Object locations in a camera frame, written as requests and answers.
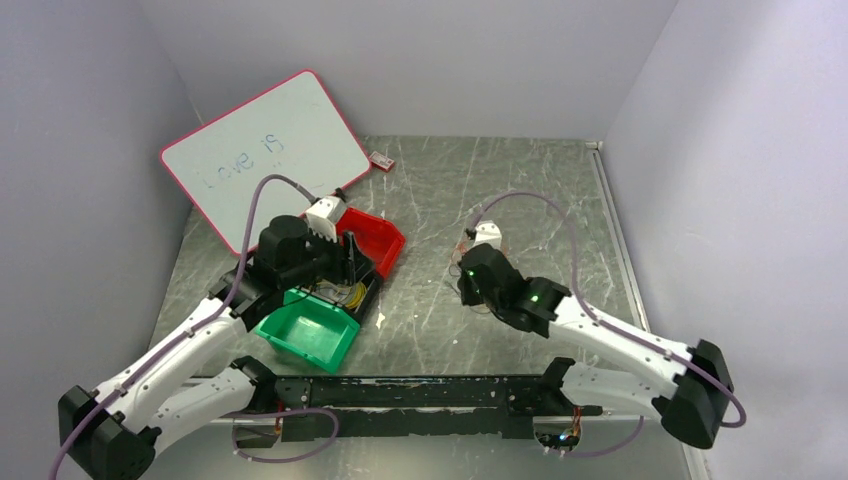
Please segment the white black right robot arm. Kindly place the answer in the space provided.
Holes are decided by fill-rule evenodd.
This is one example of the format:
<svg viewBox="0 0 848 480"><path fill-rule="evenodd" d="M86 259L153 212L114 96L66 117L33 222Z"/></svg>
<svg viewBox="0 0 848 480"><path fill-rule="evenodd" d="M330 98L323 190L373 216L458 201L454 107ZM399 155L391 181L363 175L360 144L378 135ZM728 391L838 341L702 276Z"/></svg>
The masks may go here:
<svg viewBox="0 0 848 480"><path fill-rule="evenodd" d="M550 413L602 406L657 420L680 442L703 450L728 427L734 390L718 345L694 346L655 336L595 309L567 287L525 277L489 244L461 256L457 287L463 304L483 305L502 323L544 338L561 338L614 364L606 370L576 362L539 391Z"/></svg>

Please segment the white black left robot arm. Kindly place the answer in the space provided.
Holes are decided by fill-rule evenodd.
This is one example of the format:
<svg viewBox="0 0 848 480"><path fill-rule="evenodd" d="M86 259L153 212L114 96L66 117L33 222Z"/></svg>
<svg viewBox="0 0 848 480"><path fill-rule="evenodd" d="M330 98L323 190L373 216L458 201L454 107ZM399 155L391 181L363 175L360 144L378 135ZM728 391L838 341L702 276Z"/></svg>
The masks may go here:
<svg viewBox="0 0 848 480"><path fill-rule="evenodd" d="M241 254L195 310L153 349L92 390L59 400L55 478L71 457L93 479L138 479L173 444L231 413L261 416L277 400L276 376L244 356L190 389L183 383L211 357L284 307L287 294L324 280L353 286L375 263L332 217L282 215L252 253Z"/></svg>

